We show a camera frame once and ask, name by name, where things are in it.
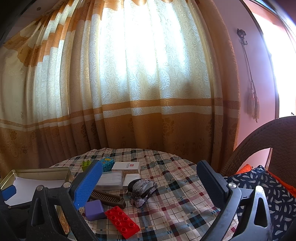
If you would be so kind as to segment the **white card box red logo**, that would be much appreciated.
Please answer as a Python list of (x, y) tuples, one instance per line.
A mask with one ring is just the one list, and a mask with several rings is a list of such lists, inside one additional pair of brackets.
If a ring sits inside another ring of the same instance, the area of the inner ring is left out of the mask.
[(140, 174), (139, 162), (115, 162), (112, 171), (121, 171), (125, 174)]

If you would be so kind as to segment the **blue toy brick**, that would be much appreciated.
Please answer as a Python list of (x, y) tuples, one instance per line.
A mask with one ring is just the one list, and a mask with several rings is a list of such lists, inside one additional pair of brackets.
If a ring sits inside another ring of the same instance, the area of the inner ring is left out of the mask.
[(103, 172), (112, 171), (112, 168), (115, 163), (114, 159), (112, 159), (111, 157), (105, 157), (105, 158), (101, 159), (100, 162), (102, 164)]

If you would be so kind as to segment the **brown plastic comb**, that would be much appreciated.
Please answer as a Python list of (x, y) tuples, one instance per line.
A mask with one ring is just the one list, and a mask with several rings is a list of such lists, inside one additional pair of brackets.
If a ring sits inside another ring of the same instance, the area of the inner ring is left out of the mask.
[(121, 209), (126, 207), (126, 202), (123, 197), (118, 195), (109, 194), (103, 191), (94, 189), (90, 195), (92, 200), (100, 200), (102, 204), (115, 207), (118, 206)]

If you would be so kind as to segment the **clear plastic box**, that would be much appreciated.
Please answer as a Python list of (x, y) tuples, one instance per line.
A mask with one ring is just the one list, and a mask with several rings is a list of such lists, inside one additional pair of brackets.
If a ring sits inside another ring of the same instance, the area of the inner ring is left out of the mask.
[(103, 172), (95, 188), (100, 191), (121, 190), (123, 176), (121, 171)]

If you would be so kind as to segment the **red building brick plate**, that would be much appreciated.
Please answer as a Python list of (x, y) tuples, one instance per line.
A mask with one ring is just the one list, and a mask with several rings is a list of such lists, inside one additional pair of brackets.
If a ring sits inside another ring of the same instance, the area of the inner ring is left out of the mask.
[(119, 206), (107, 210), (105, 215), (125, 239), (140, 231), (139, 226)]

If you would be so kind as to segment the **white paper tray liner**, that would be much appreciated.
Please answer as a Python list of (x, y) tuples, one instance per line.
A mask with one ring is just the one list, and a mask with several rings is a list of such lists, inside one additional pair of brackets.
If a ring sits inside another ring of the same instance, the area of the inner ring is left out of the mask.
[(32, 201), (34, 192), (39, 185), (47, 188), (61, 187), (64, 180), (34, 180), (17, 177), (13, 185), (16, 187), (16, 194), (5, 203), (9, 206), (18, 205)]

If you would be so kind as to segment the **orange cushion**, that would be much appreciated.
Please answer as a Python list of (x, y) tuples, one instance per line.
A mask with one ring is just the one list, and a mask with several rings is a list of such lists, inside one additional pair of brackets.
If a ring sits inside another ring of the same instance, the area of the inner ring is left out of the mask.
[[(252, 167), (249, 164), (246, 164), (243, 166), (240, 170), (236, 172), (236, 174), (242, 174), (246, 173), (252, 170)], [(283, 187), (288, 190), (288, 192), (293, 196), (296, 197), (296, 188), (293, 187), (292, 185), (289, 185), (285, 183), (283, 180), (281, 180), (278, 176), (274, 175), (273, 173), (267, 171), (273, 178), (275, 178)]]

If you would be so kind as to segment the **green toy brick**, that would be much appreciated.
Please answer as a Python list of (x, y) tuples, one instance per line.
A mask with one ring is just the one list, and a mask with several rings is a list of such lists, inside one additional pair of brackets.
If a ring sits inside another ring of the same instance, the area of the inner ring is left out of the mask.
[(87, 170), (87, 168), (90, 166), (91, 161), (87, 160), (87, 161), (83, 161), (80, 165), (81, 169), (83, 170), (83, 172), (85, 172)]

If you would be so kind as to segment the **orange cream patterned curtain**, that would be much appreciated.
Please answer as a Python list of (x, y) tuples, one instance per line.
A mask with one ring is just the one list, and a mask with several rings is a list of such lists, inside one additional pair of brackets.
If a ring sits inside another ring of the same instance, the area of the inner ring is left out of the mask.
[(213, 1), (60, 1), (1, 46), (1, 175), (101, 148), (220, 171), (239, 110)]

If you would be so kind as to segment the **plaid tablecloth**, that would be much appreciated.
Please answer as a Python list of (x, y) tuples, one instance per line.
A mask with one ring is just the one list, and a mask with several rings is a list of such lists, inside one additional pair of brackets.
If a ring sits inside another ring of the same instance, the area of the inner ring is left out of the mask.
[(158, 185), (153, 196), (141, 207), (130, 204), (123, 190), (113, 195), (125, 199), (125, 213), (140, 231), (130, 240), (200, 240), (218, 215), (196, 174), (196, 165), (176, 155), (145, 149), (93, 149), (54, 167), (68, 167), (73, 177), (86, 160), (111, 157), (117, 162), (139, 162), (142, 178)]

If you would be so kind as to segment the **wicker chair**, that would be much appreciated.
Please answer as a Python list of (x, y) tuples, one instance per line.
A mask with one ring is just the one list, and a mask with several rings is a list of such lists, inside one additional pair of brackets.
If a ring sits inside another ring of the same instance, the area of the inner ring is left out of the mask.
[(254, 130), (234, 150), (220, 173), (235, 174), (253, 154), (263, 149), (272, 149), (267, 169), (285, 183), (295, 187), (295, 116), (276, 118)]

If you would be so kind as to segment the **navy feather print cushion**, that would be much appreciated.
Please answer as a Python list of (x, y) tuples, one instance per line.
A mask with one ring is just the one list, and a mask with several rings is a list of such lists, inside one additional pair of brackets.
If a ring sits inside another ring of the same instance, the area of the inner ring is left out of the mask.
[(260, 185), (264, 189), (273, 224), (273, 240), (281, 240), (295, 220), (295, 195), (261, 165), (228, 177), (226, 181), (239, 188), (255, 189)]

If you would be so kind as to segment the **purple foam block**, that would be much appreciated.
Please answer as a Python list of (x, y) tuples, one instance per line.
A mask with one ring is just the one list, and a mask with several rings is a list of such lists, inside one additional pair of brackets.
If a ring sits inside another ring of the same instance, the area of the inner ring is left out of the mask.
[(100, 200), (93, 200), (85, 204), (85, 216), (89, 221), (106, 218), (104, 208)]

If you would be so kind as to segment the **curtain tassel tieback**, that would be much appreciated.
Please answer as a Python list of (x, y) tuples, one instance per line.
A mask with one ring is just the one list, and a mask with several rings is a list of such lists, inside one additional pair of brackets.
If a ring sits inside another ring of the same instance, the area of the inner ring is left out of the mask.
[(257, 92), (256, 92), (256, 87), (254, 84), (251, 68), (250, 68), (250, 63), (249, 63), (249, 58), (247, 55), (246, 47), (248, 45), (248, 42), (245, 40), (246, 32), (243, 29), (237, 29), (237, 35), (240, 41), (240, 44), (242, 46), (243, 54), (246, 60), (247, 64), (247, 71), (248, 71), (248, 77), (250, 81), (250, 91), (249, 91), (249, 96), (248, 96), (248, 115), (255, 120), (256, 123), (258, 123), (259, 119), (259, 99), (257, 97)]

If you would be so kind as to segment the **small white box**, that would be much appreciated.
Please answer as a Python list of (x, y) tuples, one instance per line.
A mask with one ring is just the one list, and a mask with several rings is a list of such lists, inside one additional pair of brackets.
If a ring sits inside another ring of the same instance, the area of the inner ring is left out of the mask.
[(136, 173), (134, 173), (134, 174), (126, 174), (122, 187), (127, 188), (130, 182), (132, 182), (134, 180), (137, 180), (137, 179), (140, 179), (140, 178), (141, 178), (140, 174), (136, 174)]

